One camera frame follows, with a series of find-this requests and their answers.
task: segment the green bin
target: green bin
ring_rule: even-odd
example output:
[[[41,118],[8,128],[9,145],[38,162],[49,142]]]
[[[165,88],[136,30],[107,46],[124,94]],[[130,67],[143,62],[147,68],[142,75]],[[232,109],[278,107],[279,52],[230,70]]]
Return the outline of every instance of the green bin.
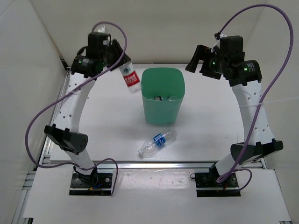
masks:
[[[183,74],[175,68],[151,68],[142,74],[142,100],[146,122],[166,125],[176,121],[179,108],[185,95]],[[176,100],[154,100],[154,97]]]

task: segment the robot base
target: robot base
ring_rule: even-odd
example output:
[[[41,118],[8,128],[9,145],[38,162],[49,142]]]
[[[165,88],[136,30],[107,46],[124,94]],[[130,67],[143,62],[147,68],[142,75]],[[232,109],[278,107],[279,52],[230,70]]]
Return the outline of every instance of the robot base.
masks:
[[[235,173],[229,178],[217,184],[216,179],[210,173],[195,173],[197,197],[238,197],[241,196],[238,180]]]
[[[79,175],[74,172],[71,178],[69,195],[109,196],[111,194],[112,173],[99,172],[101,171],[98,170],[98,182],[94,186],[94,189],[82,183]]]

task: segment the white wall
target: white wall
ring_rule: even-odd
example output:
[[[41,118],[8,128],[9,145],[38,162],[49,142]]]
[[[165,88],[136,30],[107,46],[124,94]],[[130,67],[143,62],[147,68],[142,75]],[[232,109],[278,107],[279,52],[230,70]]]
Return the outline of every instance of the white wall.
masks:
[[[31,0],[68,64],[99,21],[119,24],[135,63],[187,63],[198,44],[214,44],[230,16],[266,0]],[[228,32],[248,37],[262,9],[240,16]],[[113,37],[123,37],[110,29]]]
[[[290,17],[295,43],[291,59],[281,78],[273,86],[268,100],[299,97],[299,1],[269,0]],[[283,17],[273,9],[264,9],[248,42],[247,59],[256,59],[262,69],[263,87],[270,83],[280,69],[289,45],[289,30]],[[267,104],[270,126],[276,139],[282,140],[283,151],[269,157],[267,164],[275,168],[290,216],[299,223],[299,101]]]
[[[65,71],[29,0],[0,2],[0,223],[10,224],[27,171],[24,146],[32,117],[57,98]],[[51,111],[30,133],[36,159]]]

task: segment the red and white bottle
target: red and white bottle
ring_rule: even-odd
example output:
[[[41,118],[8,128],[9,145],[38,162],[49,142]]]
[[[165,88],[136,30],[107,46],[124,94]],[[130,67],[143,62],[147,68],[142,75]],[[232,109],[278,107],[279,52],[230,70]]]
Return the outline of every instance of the red and white bottle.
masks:
[[[132,62],[125,63],[119,67],[121,74],[127,84],[131,93],[139,92],[141,90],[140,79],[133,67]]]

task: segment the robotic arm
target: robotic arm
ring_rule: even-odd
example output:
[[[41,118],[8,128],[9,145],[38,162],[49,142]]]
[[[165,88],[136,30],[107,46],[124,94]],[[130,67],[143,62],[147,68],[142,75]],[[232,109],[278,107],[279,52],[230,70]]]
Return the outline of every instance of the robotic arm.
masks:
[[[100,32],[91,32],[88,35],[88,46],[83,47],[75,57],[72,67],[67,93],[103,71],[104,67],[111,67],[122,54],[122,48],[117,40],[111,41],[111,35]],[[114,68],[131,65],[131,59],[125,55]],[[86,150],[88,136],[79,133],[79,121],[91,88],[96,80],[84,85],[62,103],[59,114],[52,126],[46,126],[44,133],[59,147],[64,150],[71,160],[78,164],[74,167],[81,182],[86,186],[94,186],[97,182],[97,169],[90,168],[94,163]]]
[[[229,81],[240,107],[244,126],[244,140],[246,140],[256,112],[256,106],[262,96],[261,70],[257,61],[244,60],[245,53],[243,52],[243,38],[241,36],[219,36],[216,34],[215,37],[219,40],[220,46],[215,45],[211,49],[198,45],[186,70],[194,73],[199,60],[202,60],[200,73],[215,79],[220,79],[223,75]],[[230,154],[210,168],[212,179],[216,180],[232,168],[243,145],[244,142],[233,144],[230,148]],[[275,140],[262,105],[246,152],[236,169],[281,149],[283,149],[283,143]]]

